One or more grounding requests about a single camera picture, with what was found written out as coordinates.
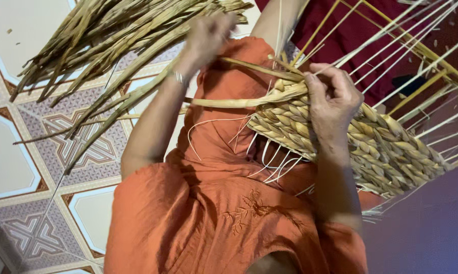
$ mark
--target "orange dress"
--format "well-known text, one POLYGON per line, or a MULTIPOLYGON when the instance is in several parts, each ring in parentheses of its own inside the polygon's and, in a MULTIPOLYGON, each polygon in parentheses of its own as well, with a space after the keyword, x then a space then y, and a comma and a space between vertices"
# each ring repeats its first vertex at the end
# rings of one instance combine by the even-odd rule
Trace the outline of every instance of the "orange dress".
MULTIPOLYGON (((268 54, 271 47, 253 37, 230 40, 222 50, 271 67, 268 54)), ((270 80, 215 62, 201 71, 195 97, 261 97, 270 80)), ((315 165, 299 164, 278 181, 262 183, 278 174, 257 173, 262 165, 248 159, 254 132, 239 118, 253 112, 189 108, 167 162, 136 171, 116 188, 105 273, 244 273, 275 251, 289 252, 302 273, 367 272, 360 236, 341 224, 316 224, 311 197, 294 196, 313 183, 315 165), (192 148, 188 130, 213 119, 219 121, 190 131, 192 148)))

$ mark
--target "braided water hyacinth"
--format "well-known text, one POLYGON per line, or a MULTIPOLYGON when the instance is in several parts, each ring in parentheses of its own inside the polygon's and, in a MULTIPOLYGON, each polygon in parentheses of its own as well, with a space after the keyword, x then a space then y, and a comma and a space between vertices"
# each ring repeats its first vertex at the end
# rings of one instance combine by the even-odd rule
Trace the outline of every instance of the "braided water hyacinth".
MULTIPOLYGON (((285 93, 301 95, 258 105, 248 127, 316 162, 319 146, 308 117, 307 87, 302 82, 279 80, 270 96, 285 93)), ((349 125, 348 139, 356 184, 385 198, 421 186, 448 170, 436 151, 366 104, 349 125)))

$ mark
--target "embroidery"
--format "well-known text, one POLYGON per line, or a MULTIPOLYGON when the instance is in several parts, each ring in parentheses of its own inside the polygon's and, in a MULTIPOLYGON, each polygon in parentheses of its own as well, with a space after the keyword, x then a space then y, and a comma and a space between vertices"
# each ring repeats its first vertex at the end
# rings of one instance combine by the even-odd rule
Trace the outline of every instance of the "embroidery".
POLYGON ((233 212, 225 212, 223 215, 228 218, 230 217, 233 225, 232 225, 232 234, 236 235, 240 233, 243 229, 244 224, 242 221, 247 215, 250 213, 250 216, 255 217, 264 217, 270 214, 281 214, 289 219, 296 227, 299 229, 302 227, 300 221, 296 220, 292 214, 288 212, 288 209, 282 206, 266 206, 263 205, 263 200, 259 198, 260 193, 259 191, 251 190, 249 197, 241 195, 244 203, 248 206, 248 208, 238 207, 236 211, 233 212))

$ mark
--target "tiled floor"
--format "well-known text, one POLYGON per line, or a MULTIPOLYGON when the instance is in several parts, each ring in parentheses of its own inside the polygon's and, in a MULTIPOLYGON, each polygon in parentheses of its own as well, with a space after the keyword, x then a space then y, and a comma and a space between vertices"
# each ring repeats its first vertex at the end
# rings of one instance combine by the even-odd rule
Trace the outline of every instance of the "tiled floor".
MULTIPOLYGON (((74 140, 65 141, 60 135, 12 145, 69 127, 108 84, 110 72, 50 108, 49 102, 66 90, 77 72, 43 103, 35 102, 41 83, 31 94, 8 101, 10 90, 20 81, 16 75, 21 66, 48 41, 75 2, 0 1, 0 273, 102 273, 113 191, 121 181, 120 157, 136 121, 116 122, 69 176, 62 176, 65 166, 99 125, 84 127, 74 140)), ((259 14, 257 7, 246 11, 250 23, 239 26, 235 37, 247 36, 259 14)), ((182 47, 176 45, 151 61, 115 98, 153 79, 182 47)), ((135 58, 135 53, 124 56, 110 81, 135 58)), ((192 81, 189 96, 195 89, 192 81)), ((141 113, 151 99, 132 111, 141 113)), ((182 126, 183 115, 174 135, 182 126)), ((174 138, 169 150, 176 146, 174 138)))

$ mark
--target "silver bracelet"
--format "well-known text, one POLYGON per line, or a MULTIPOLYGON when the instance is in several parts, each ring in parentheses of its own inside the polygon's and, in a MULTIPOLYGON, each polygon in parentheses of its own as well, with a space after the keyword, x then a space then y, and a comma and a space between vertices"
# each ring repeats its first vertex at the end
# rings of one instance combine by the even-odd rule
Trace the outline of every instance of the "silver bracelet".
POLYGON ((172 71, 170 71, 168 73, 168 76, 175 76, 175 80, 177 82, 179 82, 180 84, 182 84, 184 87, 188 87, 189 86, 189 82, 178 71, 173 71, 172 70, 172 71))

